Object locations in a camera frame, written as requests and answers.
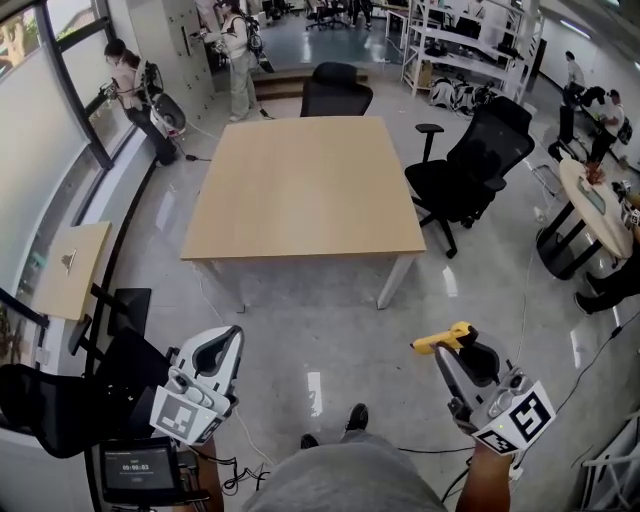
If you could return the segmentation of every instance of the black pants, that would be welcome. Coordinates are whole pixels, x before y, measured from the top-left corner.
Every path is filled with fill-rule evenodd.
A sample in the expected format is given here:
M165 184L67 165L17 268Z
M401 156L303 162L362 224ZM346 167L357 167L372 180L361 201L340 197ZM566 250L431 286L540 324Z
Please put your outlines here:
M353 24L355 25L358 21L360 9L362 9L366 22L371 23L371 4L366 0L353 0Z
M593 146L591 146L591 155L589 156L589 161L591 162L602 162L604 155L607 154L607 151L616 141L616 136L611 135L604 128L600 135L598 135L593 141Z
M176 159L176 147L167 139L160 130L151 122L151 107L145 105L142 110L137 108L127 108L125 113L129 121L140 128L147 137L151 140L151 143L156 148L156 155L158 161L162 165L169 165Z
M595 298L581 298L588 313L603 311L622 302L622 299L640 293L640 244L634 240L633 254L624 266L609 277L597 279L595 291L600 295Z

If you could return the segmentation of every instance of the shoe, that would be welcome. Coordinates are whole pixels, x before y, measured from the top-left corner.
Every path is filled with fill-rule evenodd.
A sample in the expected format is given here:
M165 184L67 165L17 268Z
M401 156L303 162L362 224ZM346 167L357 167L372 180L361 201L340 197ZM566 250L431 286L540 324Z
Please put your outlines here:
M300 449L308 450L309 448L315 448L320 446L320 443L311 434L305 434L300 438Z
M591 272L587 272L584 277L591 287L591 291L596 295L600 295L602 293L602 289L600 289L600 279L595 277Z
M350 430L366 430L369 423L369 409L364 404L356 404L349 413L349 421L344 427L345 434Z
M579 293L574 293L573 294L573 301L576 303L576 306L578 306L578 309L580 311L582 311L582 313L584 313L586 316L589 316L589 315L591 315L591 313L589 311L587 311L585 309L585 307L580 303L581 301L584 301L584 299L585 299L585 297L583 297Z

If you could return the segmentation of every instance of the small screen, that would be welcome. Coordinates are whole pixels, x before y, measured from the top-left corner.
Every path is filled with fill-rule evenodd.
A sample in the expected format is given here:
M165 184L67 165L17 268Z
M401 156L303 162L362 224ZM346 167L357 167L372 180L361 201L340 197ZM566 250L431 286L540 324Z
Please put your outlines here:
M105 451L105 483L109 489L173 489L167 450Z

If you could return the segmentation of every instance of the black cable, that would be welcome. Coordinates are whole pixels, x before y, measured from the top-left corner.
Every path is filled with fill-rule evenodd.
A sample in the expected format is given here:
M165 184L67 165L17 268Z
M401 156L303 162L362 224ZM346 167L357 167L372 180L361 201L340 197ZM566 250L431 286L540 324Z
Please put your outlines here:
M178 146L178 149L180 150L180 153L182 153L184 155L184 157L189 161L189 162L195 162L195 161L199 161L199 162L211 162L210 158L200 158L197 157L195 155L189 155L187 153L184 152L184 149L182 149L182 146L178 143L177 139L171 139L174 144L176 146Z
M573 396L573 394L575 393L576 389L578 389L578 384L580 384L580 379L582 379L582 376L587 373L587 370L589 370L589 368L591 368L595 362L598 360L598 357L600 356L600 354L602 353L602 351L605 349L605 347L609 344L609 342L615 338L618 334L620 334L622 332L622 329L624 329L627 325L629 325L633 320L636 319L636 317L640 315L640 311L638 311L635 315L633 315L629 320L627 320L624 324L619 325L618 327L616 327L612 332L611 332L611 336L609 336L609 339L607 341L604 342L604 344L600 347L600 350L598 350L598 352L596 353L596 356L593 358L593 360L589 363L588 366L585 367L584 370L582 370L580 372L580 375L578 375L578 379L576 380L576 383L573 386L573 389L571 389L571 392L569 393L569 395L567 396L567 398L564 399L564 402L562 402L560 404L560 407L558 407L556 409L556 415L560 414L560 411L562 410L562 408L566 405L566 403L569 401L569 398L571 398Z
M225 480L222 484L222 493L225 496L235 496L238 493L238 489L240 488L240 482L244 482L248 478L253 478L256 480L256 491L260 490L260 482L264 481L264 475L271 474L270 471L262 471L264 467L264 463L260 466L260 469L257 471L257 475L251 471L249 468L244 468L242 473L238 474L238 460L235 457L231 459L217 459L215 457L211 457L205 453L202 453L199 450L196 450L193 446L189 446L189 448L196 454L198 457L201 457L209 462L215 462L216 464L220 464L221 466L232 466L233 467L233 476L227 480Z
M460 473L458 477L452 482L452 484L449 486L447 491L444 493L444 496L442 497L442 503L444 503L445 500L449 497L449 493L451 492L451 489L453 489L460 480L462 480L465 476L467 476L468 472L469 472L469 468L465 468L465 470L462 473Z
M409 452L409 453L425 453L428 455L437 455L439 453L457 453L457 452L466 452L467 450L473 450L475 446L469 446L468 448L457 448L455 450L439 450L439 451L429 451L429 450L413 450L412 448L398 448L401 452Z

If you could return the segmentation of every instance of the wooden table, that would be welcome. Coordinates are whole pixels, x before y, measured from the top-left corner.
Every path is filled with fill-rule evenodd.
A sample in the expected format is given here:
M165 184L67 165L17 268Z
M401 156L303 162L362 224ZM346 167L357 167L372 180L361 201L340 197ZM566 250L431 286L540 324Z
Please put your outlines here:
M111 308L107 334L114 335L127 326L144 336L151 290L120 288L111 295L93 282L110 231L110 222L98 222L56 235L36 287L33 309L45 315L82 321L86 331L91 323L91 318L85 315L91 293Z
M605 201L603 215L578 188L578 180L581 176L585 177L584 186L591 187L586 182L583 164L570 159L564 159L560 162L560 181L569 202L549 227L541 230L538 236L538 253L547 269L559 279L569 279L600 247L604 246L618 259L630 258L633 249L633 234L622 222L622 210L616 194L607 183L592 187ZM580 215L581 220L562 237L557 233L557 230L574 209ZM585 226L588 227L596 241L577 258L574 258L569 243Z
M74 321L84 317L93 273L110 230L110 222L99 222L69 228L55 237L36 287L34 310Z
M212 261L394 255L385 308L425 251L402 167L380 118L309 117L226 127L182 248L236 310Z

